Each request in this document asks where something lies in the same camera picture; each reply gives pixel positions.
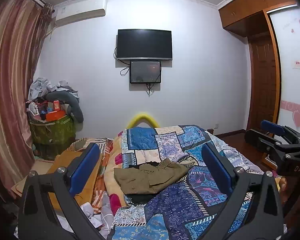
wooden floor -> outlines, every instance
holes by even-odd
[[[247,159],[252,161],[255,165],[258,165],[263,171],[271,171],[271,168],[261,162],[263,153],[257,151],[255,147],[248,144],[244,140],[244,133],[238,133],[221,138],[229,146],[236,148]]]

blue gripper pad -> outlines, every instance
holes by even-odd
[[[72,197],[83,190],[84,185],[86,185],[91,172],[99,160],[100,149],[97,144],[90,143],[87,150],[88,152],[86,153],[85,158],[80,162],[78,168],[74,171],[70,178],[71,186],[69,193]]]
[[[221,156],[212,143],[206,143],[201,150],[202,159],[207,165],[214,181],[223,194],[230,196],[233,192],[232,182],[235,178],[234,167],[226,157]]]
[[[282,126],[277,125],[273,122],[269,122],[267,120],[261,121],[260,126],[263,130],[266,130],[266,131],[268,131],[270,133],[273,133],[277,136],[284,136],[286,134],[285,130]]]

curtain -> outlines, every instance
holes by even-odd
[[[50,21],[48,5],[5,0],[0,6],[0,180],[12,196],[34,163],[25,102]]]

baseboard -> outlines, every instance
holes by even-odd
[[[235,134],[238,134],[238,133],[245,133],[245,132],[246,132],[245,129],[241,129],[241,130],[237,130],[237,131],[233,131],[233,132],[226,132],[226,133],[216,134],[215,136],[217,136],[219,139],[221,139],[223,137],[235,135]]]

olive green pants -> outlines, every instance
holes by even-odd
[[[142,164],[139,169],[114,168],[114,178],[125,194],[155,194],[188,172],[185,166],[165,159],[157,167]]]

